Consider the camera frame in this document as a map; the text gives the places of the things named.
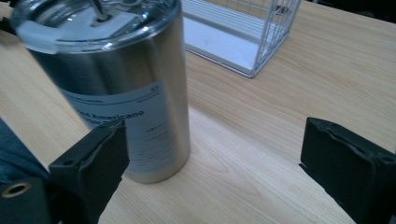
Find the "silver travel mug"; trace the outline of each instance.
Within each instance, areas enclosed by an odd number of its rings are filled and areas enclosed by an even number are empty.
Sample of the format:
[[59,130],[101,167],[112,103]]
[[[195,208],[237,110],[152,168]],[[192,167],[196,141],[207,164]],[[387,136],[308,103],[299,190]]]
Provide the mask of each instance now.
[[12,24],[88,125],[125,119],[132,180],[158,182],[184,165],[190,134],[179,0],[21,1]]

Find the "metal straw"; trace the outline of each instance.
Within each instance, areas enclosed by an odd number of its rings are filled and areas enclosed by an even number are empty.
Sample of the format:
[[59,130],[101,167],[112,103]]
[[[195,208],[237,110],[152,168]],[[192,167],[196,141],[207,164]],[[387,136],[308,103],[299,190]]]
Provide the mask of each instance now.
[[98,21],[107,21],[110,16],[105,13],[102,0],[91,0],[91,5],[96,13]]

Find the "white wire basket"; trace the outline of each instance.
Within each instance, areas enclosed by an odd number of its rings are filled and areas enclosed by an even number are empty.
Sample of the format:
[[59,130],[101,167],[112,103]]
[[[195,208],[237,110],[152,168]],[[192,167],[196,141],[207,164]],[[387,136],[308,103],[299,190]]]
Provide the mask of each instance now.
[[301,0],[181,0],[186,49],[255,77],[289,34]]

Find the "blue denim fabric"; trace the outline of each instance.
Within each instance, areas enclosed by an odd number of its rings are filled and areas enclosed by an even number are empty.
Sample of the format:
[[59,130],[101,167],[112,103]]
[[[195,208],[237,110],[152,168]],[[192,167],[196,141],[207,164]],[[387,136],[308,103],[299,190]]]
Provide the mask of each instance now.
[[29,176],[50,175],[20,139],[0,119],[0,185]]

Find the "wood grain surface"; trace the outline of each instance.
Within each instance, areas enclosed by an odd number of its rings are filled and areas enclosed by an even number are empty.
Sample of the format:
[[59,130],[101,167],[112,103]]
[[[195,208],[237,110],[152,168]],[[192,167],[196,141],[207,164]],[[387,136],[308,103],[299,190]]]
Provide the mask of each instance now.
[[[353,223],[298,166],[304,123],[337,122],[394,152],[395,43],[395,24],[302,2],[253,79],[186,53],[187,164],[157,184],[126,175],[100,223]],[[43,164],[88,132],[18,38],[1,31],[0,69],[0,116]]]

